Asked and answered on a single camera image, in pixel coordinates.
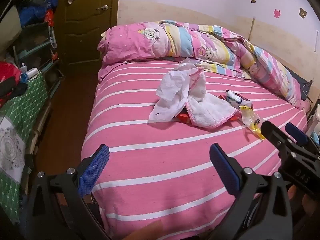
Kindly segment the person's right hand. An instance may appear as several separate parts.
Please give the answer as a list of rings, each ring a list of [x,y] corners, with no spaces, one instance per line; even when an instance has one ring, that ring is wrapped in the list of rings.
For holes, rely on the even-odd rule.
[[[300,191],[295,185],[292,185],[288,190],[288,197],[291,203],[298,203],[302,205],[305,213],[311,217],[319,208],[319,202],[315,201],[307,194],[304,194],[301,198]]]

